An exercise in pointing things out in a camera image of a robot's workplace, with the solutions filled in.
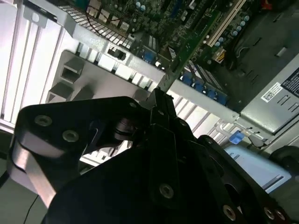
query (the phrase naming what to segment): wire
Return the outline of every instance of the wire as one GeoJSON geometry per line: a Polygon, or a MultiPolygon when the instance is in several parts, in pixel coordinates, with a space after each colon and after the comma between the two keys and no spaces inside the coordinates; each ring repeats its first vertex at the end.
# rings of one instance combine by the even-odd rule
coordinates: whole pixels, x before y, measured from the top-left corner
{"type": "Polygon", "coordinates": [[[27,215],[26,215],[26,217],[25,217],[25,219],[24,219],[23,224],[26,223],[26,220],[27,220],[27,218],[28,218],[28,215],[29,215],[29,213],[30,213],[30,210],[31,210],[32,206],[34,205],[34,203],[36,202],[37,198],[38,198],[38,195],[37,195],[36,198],[34,199],[34,201],[33,201],[33,203],[31,204],[31,206],[29,207],[29,209],[28,209],[28,211],[27,211],[27,215]]]}
{"type": "Polygon", "coordinates": [[[238,56],[237,56],[237,58],[239,58],[239,57],[240,57],[241,51],[243,51],[244,49],[249,49],[249,48],[248,48],[248,47],[243,47],[243,48],[241,48],[241,49],[239,50],[239,53],[238,53],[238,56]]]}
{"type": "Polygon", "coordinates": [[[5,171],[4,174],[0,177],[0,188],[6,183],[6,181],[9,179],[8,172],[5,171]]]}

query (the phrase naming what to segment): metal bracket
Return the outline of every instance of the metal bracket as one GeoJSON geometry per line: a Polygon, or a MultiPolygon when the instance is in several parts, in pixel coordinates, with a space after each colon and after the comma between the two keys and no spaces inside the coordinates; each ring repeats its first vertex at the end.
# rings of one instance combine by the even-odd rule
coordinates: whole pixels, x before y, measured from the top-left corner
{"type": "Polygon", "coordinates": [[[25,6],[23,16],[25,19],[35,23],[39,27],[46,28],[48,18],[43,16],[41,13],[25,6]]]}

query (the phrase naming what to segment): blue latch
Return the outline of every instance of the blue latch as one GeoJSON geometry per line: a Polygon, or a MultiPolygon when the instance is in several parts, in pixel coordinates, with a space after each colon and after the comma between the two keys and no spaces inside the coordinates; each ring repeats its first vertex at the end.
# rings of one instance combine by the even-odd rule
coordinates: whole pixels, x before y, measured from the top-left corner
{"type": "Polygon", "coordinates": [[[232,136],[229,137],[229,141],[237,145],[244,139],[244,137],[245,135],[242,132],[236,131],[234,134],[232,134],[232,136]]]}

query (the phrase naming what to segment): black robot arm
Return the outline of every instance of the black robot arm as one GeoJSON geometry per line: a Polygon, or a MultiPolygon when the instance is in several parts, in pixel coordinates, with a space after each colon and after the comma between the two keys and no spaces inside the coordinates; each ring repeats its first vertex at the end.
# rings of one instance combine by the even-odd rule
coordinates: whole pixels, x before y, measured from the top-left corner
{"type": "Polygon", "coordinates": [[[7,170],[41,197],[45,224],[291,223],[212,138],[193,136],[159,89],[143,107],[117,97],[22,109],[7,170]],[[83,154],[124,140],[130,149],[80,175],[83,154]]]}

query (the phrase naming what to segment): expansion slot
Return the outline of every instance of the expansion slot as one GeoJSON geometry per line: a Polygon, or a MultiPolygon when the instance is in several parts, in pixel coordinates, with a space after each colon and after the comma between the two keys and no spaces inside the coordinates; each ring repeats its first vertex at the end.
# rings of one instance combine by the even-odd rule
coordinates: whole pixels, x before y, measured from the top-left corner
{"type": "Polygon", "coordinates": [[[232,9],[229,11],[226,18],[223,20],[222,23],[219,24],[219,26],[216,28],[216,31],[213,33],[212,37],[210,38],[209,42],[207,43],[208,46],[212,47],[217,42],[219,37],[222,35],[223,31],[228,27],[230,22],[233,20],[235,15],[240,11],[242,6],[246,0],[235,0],[234,5],[232,6],[232,9]]]}

